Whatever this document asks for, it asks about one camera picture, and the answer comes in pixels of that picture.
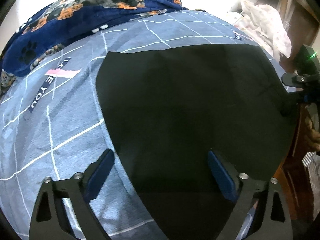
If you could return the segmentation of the person right hand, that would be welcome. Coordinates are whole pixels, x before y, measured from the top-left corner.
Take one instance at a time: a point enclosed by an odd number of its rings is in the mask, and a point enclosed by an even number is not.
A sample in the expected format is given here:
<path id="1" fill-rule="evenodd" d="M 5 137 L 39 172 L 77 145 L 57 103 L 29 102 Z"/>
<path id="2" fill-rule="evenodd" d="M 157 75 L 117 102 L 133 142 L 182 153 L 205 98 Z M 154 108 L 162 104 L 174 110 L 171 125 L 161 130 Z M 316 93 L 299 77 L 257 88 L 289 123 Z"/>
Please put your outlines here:
<path id="1" fill-rule="evenodd" d="M 304 139 L 309 147 L 310 152 L 319 152 L 319 132 L 314 129 L 312 120 L 308 116 L 305 118 L 305 125 L 306 129 L 304 133 Z"/>

